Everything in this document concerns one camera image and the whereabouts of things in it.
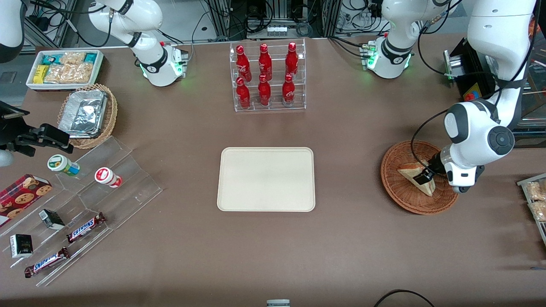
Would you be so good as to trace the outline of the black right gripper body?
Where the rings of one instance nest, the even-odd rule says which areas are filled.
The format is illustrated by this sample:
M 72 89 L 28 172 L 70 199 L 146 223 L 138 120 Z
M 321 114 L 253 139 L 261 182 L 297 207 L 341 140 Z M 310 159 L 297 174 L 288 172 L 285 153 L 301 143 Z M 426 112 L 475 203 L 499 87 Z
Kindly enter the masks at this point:
M 29 115 L 27 110 L 11 106 L 3 101 L 0 102 L 0 145 L 6 148 L 11 142 L 24 135 L 23 139 L 30 141 L 31 145 L 38 145 L 37 136 L 31 132 L 34 128 L 27 125 L 24 116 Z

